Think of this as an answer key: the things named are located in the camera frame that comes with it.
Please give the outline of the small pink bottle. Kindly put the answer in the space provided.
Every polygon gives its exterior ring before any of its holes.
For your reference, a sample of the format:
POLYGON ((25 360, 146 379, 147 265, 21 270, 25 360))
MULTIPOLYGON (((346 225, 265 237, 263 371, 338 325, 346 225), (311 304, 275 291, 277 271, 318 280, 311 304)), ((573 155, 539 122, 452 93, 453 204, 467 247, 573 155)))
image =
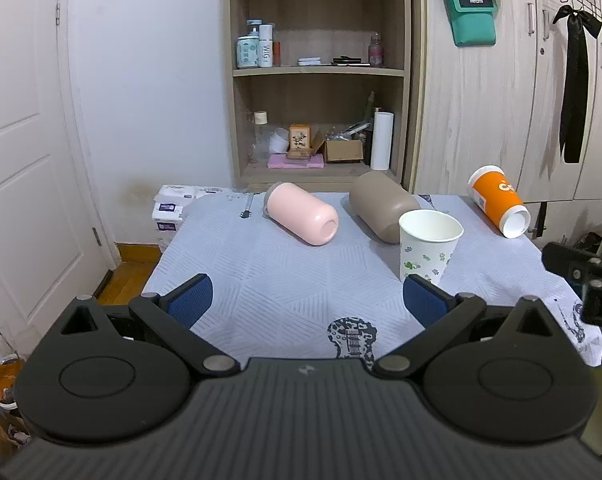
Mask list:
POLYGON ((368 46, 368 63, 372 67, 383 66, 383 44, 381 35, 375 32, 370 37, 370 43, 368 46))

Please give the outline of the pink flat box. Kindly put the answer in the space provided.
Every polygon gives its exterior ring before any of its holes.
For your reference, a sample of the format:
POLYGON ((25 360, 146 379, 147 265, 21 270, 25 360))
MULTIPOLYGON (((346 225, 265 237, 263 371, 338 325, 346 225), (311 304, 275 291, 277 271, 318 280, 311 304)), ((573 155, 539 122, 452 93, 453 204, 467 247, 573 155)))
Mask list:
POLYGON ((309 158, 290 158, 286 154, 271 154, 266 164, 268 169, 322 169, 324 166, 322 154, 309 158))

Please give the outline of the white door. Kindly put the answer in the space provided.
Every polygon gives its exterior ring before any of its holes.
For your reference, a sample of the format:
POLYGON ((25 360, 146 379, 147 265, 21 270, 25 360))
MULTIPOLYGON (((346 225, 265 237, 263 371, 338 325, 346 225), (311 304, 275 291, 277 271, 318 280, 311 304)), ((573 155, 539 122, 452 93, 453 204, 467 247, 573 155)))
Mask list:
POLYGON ((76 123, 69 0, 0 0, 0 352, 31 353, 115 266, 76 123))

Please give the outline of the white paper towel roll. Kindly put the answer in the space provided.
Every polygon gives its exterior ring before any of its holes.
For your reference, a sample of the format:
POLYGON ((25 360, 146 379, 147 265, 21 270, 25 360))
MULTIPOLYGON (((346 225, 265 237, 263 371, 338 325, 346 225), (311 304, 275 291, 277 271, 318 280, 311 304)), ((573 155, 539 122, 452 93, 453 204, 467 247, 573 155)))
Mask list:
POLYGON ((370 168, 386 171, 390 168, 394 114, 377 110, 374 113, 374 128, 370 154, 370 168))

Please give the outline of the teal Redmi pouch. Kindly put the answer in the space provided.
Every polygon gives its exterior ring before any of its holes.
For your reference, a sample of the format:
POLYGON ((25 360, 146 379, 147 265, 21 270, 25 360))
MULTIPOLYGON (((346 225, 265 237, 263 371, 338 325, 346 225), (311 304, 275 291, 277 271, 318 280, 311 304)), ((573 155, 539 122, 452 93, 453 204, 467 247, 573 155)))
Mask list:
POLYGON ((496 0, 444 2, 456 47, 491 47, 496 44, 496 0))

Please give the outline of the orange paper cup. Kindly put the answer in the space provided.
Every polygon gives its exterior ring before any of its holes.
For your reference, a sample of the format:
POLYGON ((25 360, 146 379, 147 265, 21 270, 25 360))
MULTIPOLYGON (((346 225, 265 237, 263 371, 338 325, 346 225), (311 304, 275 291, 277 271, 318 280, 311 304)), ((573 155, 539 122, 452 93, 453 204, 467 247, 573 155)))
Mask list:
POLYGON ((477 169, 468 181, 468 193, 502 236, 512 240, 528 230, 530 212, 499 167, 477 169))

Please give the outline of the wooden open shelf unit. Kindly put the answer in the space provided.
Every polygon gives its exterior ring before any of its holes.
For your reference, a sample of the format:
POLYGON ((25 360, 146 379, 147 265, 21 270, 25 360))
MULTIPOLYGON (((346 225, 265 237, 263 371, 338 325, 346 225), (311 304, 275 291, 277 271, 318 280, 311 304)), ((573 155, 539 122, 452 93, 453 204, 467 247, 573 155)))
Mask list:
POLYGON ((309 125, 313 133, 340 132, 381 108, 394 114, 390 178, 400 182, 408 152, 412 65, 412 0, 225 0, 225 54, 230 145, 239 188, 264 191, 291 181, 311 191, 345 191, 369 167, 328 162, 322 169, 268 169, 253 159, 254 118, 266 110, 269 125, 309 125), (280 63, 243 68, 236 43, 246 21, 274 25, 280 63), (368 63, 378 32, 383 66, 368 63))

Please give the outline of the orange printed small box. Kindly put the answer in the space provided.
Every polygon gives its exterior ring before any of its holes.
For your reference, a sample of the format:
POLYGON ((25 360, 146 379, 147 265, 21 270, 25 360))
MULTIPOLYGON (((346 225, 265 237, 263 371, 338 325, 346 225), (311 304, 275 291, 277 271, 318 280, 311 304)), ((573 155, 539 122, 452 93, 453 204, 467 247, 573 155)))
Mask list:
POLYGON ((289 148, 287 158, 304 159, 310 157, 312 137, 309 125, 291 125, 289 129, 289 148))

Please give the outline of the clear bottle beige cap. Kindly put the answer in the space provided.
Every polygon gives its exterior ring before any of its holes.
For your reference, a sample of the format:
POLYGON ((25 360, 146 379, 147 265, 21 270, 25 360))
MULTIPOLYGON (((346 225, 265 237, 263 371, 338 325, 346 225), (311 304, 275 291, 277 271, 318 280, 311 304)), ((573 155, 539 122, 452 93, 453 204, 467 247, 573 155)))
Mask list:
POLYGON ((266 110, 258 110, 254 118, 254 143, 252 148, 253 159, 256 162, 265 160, 269 155, 269 126, 266 110))

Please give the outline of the small cardboard box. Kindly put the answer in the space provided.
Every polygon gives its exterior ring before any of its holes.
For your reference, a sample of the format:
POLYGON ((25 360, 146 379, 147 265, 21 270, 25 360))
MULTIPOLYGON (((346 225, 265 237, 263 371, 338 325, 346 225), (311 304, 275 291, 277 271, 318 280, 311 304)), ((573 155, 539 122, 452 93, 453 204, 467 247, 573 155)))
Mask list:
POLYGON ((327 140, 324 148, 325 162, 360 162, 364 159, 361 140, 327 140))

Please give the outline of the white lotion bottle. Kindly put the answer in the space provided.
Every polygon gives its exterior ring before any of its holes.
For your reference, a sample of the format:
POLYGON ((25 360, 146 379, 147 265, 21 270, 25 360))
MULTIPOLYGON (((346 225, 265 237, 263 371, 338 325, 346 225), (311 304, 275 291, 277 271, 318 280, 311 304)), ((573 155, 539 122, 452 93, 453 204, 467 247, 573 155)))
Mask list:
POLYGON ((258 28, 258 66, 269 68, 274 66, 273 55, 274 25, 261 24, 258 28))

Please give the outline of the white leaf-print paper cup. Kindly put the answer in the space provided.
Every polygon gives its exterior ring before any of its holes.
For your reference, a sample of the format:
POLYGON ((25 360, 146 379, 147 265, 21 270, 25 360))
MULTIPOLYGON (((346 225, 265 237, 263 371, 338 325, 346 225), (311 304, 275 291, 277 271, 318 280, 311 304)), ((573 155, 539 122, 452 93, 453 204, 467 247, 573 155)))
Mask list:
POLYGON ((398 219, 401 245, 401 281, 417 274, 437 285, 450 263, 464 228, 442 211, 415 209, 398 219))

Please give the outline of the teal white canister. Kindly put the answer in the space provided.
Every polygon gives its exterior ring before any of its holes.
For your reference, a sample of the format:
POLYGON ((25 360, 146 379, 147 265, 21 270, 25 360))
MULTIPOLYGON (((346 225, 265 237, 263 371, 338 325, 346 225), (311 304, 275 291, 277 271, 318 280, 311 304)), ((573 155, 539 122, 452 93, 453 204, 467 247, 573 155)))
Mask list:
POLYGON ((248 33, 240 36, 236 43, 236 63, 239 70, 260 66, 258 62, 258 44, 260 43, 260 27, 263 22, 258 18, 246 21, 248 33))

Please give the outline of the light wood wardrobe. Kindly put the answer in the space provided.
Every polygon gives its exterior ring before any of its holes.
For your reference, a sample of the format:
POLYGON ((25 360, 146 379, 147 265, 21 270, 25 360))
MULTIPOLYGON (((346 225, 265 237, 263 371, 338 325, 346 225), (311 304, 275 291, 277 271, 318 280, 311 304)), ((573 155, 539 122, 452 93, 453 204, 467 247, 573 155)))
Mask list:
POLYGON ((496 0, 496 44, 454 44, 444 0, 412 0, 412 88, 403 182, 465 194, 495 165, 529 208, 537 245, 602 233, 602 31, 589 38, 589 94, 578 164, 560 154, 568 4, 602 21, 602 0, 496 0))

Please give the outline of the pink tumbler cup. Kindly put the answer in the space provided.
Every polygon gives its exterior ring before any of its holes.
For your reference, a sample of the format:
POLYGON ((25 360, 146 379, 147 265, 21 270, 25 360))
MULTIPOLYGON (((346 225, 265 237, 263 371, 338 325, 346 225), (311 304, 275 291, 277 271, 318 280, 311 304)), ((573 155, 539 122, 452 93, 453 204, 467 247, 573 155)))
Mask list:
POLYGON ((265 213, 312 246, 330 242, 339 229, 336 208, 290 182, 273 184, 264 198, 265 213))

